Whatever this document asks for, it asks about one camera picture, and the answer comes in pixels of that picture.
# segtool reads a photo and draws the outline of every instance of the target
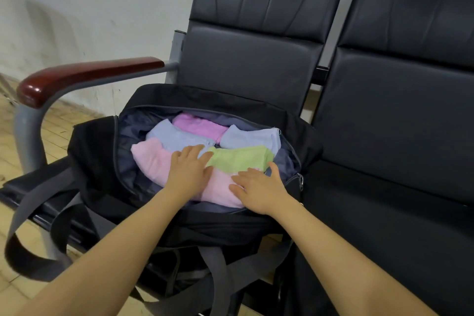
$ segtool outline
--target padded backrest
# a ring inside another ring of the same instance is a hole
[[[313,124],[323,158],[474,203],[474,0],[353,0]]]
[[[297,113],[339,0],[194,0],[177,82]]]

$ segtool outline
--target pink towel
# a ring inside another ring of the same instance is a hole
[[[145,176],[158,185],[164,186],[170,173],[172,152],[163,149],[161,141],[157,138],[150,138],[132,145],[131,151],[133,159]],[[204,191],[192,200],[208,201],[228,207],[244,207],[229,190],[230,184],[235,184],[230,175],[214,168]]]
[[[222,135],[227,131],[227,126],[199,118],[197,116],[181,113],[173,119],[173,125],[187,133],[204,136],[219,144]]]

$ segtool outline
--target wall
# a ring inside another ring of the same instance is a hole
[[[0,0],[0,72],[16,79],[58,64],[169,56],[174,29],[187,29],[192,0]],[[80,90],[75,103],[120,112],[142,84],[164,75]]]

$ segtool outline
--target tiled floor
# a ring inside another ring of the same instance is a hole
[[[14,108],[0,95],[0,186],[4,182],[22,174],[20,161],[13,139]],[[55,103],[45,116],[42,125],[42,137],[48,162],[66,156],[73,125],[91,120],[97,115],[63,102]],[[32,281],[16,274],[7,265],[3,256],[5,235],[11,222],[12,211],[0,204],[0,316],[14,315],[23,304],[33,298],[44,287],[44,283]],[[18,232],[21,242],[37,255],[46,257],[38,226],[25,223]],[[268,239],[266,246],[274,241]],[[78,251],[68,251],[73,259],[80,257]],[[119,313],[120,316],[150,315],[143,305],[129,298]],[[239,316],[258,315],[245,306]]]

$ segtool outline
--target black chair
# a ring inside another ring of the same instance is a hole
[[[305,207],[440,315],[474,315],[474,0],[353,0]],[[336,315],[297,251],[285,315]]]
[[[5,184],[0,201],[15,209],[39,180],[64,168],[47,166],[40,136],[44,113],[62,95],[144,75],[168,72],[167,82],[198,86],[273,103],[299,114],[339,0],[194,0],[188,32],[177,31],[169,61],[136,58],[80,63],[39,71],[18,88],[15,138],[23,171]],[[57,195],[33,221],[49,230],[76,190]],[[86,214],[74,220],[70,244],[86,251],[97,236]],[[140,278],[160,293],[153,263]],[[238,310],[238,297],[233,315]]]

